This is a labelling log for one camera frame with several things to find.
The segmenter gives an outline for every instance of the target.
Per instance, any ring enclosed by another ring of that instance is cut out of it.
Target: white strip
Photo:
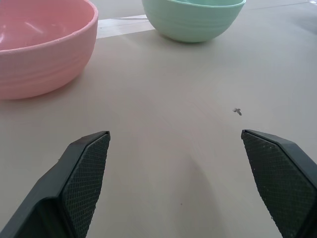
[[[104,19],[98,21],[97,39],[153,29],[145,15]]]

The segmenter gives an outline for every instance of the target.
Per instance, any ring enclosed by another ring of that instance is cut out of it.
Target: bowl
[[[88,0],[0,0],[0,99],[34,97],[79,75],[93,52]]]
[[[149,22],[180,42],[215,38],[229,28],[246,0],[142,0]]]

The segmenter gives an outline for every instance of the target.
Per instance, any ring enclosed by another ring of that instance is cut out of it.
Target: table surface
[[[240,134],[284,137],[317,162],[317,6],[283,2],[247,4],[204,44],[98,39],[67,86],[0,102],[0,229],[69,143],[110,130],[87,237],[280,238]]]

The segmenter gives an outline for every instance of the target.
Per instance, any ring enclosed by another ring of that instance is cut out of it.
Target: pink bowl
[[[88,0],[0,0],[0,99],[34,97],[79,75],[98,11]]]

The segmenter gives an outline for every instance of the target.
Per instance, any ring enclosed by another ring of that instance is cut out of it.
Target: green bowl
[[[142,0],[150,23],[163,35],[195,43],[222,34],[246,0]]]

